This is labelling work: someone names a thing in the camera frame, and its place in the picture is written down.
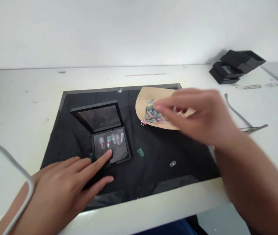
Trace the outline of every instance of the green nail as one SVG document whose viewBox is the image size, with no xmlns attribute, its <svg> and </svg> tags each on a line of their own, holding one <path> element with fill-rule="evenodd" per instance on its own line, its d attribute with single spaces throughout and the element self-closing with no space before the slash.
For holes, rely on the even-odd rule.
<svg viewBox="0 0 278 235">
<path fill-rule="evenodd" d="M 140 155 L 140 157 L 143 157 L 145 155 L 145 152 L 143 151 L 142 148 L 138 149 L 137 152 Z"/>
</svg>

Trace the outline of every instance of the white table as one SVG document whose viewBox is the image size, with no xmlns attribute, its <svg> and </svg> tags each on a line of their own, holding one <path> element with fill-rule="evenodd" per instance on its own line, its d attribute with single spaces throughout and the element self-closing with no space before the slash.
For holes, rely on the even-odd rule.
<svg viewBox="0 0 278 235">
<path fill-rule="evenodd" d="M 278 167 L 278 81 L 257 68 L 233 85 L 218 85 L 210 65 L 0 70 L 0 144 L 30 173 L 39 170 L 63 91 L 180 83 L 218 89 L 252 125 L 269 127 L 252 138 Z M 134 74 L 156 74 L 127 76 Z M 261 88 L 243 89 L 249 85 Z M 245 124 L 231 112 L 238 127 Z M 0 218 L 23 177 L 0 154 Z M 126 235 L 228 203 L 221 178 L 187 185 L 77 216 L 62 234 Z"/>
</svg>

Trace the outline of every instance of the wrist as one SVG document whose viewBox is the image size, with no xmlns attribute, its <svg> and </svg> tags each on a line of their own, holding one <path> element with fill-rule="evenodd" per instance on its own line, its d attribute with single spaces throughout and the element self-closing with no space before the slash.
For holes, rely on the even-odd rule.
<svg viewBox="0 0 278 235">
<path fill-rule="evenodd" d="M 223 142 L 215 146 L 215 149 L 219 152 L 228 153 L 238 148 L 239 143 L 245 141 L 247 138 L 246 133 L 240 131 L 239 129 L 235 129 L 231 132 L 228 132 L 227 138 L 223 139 Z"/>
</svg>

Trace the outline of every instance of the left hand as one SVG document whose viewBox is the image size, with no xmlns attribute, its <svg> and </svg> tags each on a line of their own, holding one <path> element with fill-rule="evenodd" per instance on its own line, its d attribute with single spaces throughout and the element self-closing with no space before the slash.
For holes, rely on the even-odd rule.
<svg viewBox="0 0 278 235">
<path fill-rule="evenodd" d="M 114 180 L 113 176 L 105 176 L 82 191 L 111 155 L 112 150 L 108 150 L 94 163 L 89 158 L 73 157 L 53 163 L 34 174 L 34 194 L 10 234 L 58 234 L 106 184 Z M 0 234 L 21 207 L 27 193 L 28 184 L 25 183 L 0 222 Z"/>
</svg>

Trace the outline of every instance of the open box lid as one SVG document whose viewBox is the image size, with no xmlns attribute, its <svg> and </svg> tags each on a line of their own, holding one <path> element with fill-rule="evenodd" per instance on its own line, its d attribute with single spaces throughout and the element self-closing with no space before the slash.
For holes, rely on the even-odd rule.
<svg viewBox="0 0 278 235">
<path fill-rule="evenodd" d="M 117 100 L 73 108 L 70 113 L 91 134 L 124 125 Z"/>
</svg>

